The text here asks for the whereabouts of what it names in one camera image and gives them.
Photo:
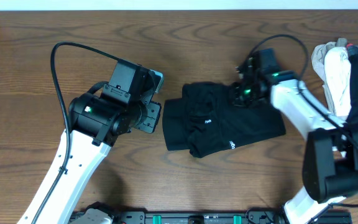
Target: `white cloth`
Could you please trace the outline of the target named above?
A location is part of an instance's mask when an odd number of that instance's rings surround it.
[[[311,55],[311,64],[317,75],[324,82],[323,89],[324,89],[324,95],[327,100],[328,110],[333,114],[335,114],[337,117],[346,120],[347,115],[349,114],[351,108],[350,92],[349,92],[351,67],[350,67],[350,62],[347,59],[346,48],[340,47],[341,49],[344,49],[346,53],[346,59],[344,59],[344,57],[341,57],[341,54],[343,52],[338,51],[336,45],[337,45],[336,42],[328,42],[327,44],[321,44],[315,47]],[[335,50],[329,54],[328,61],[326,61],[327,54],[333,49]],[[336,81],[345,83],[345,85],[341,84],[340,86],[336,86],[335,84]]]

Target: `wooden table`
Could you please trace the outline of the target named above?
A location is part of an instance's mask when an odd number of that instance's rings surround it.
[[[0,12],[0,223],[19,220],[60,142],[62,114],[50,74],[59,41],[90,45],[165,75],[154,100],[181,97],[185,83],[238,79],[234,67],[260,40],[292,34],[308,46],[338,37],[358,44],[358,11],[70,11]],[[299,71],[303,52],[273,40],[283,67]],[[109,80],[114,63],[74,47],[57,53],[66,104]],[[309,67],[305,81],[325,103]],[[95,202],[160,210],[246,210],[278,207],[301,188],[305,144],[285,119],[287,135],[202,159],[168,152],[161,122],[155,133],[120,136],[90,179],[77,209]],[[347,200],[358,202],[357,197]],[[358,209],[352,209],[358,223]]]

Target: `white logo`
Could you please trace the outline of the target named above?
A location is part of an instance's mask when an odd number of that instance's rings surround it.
[[[230,145],[231,145],[231,149],[234,149],[236,148],[236,145],[232,142],[232,141],[229,141]]]

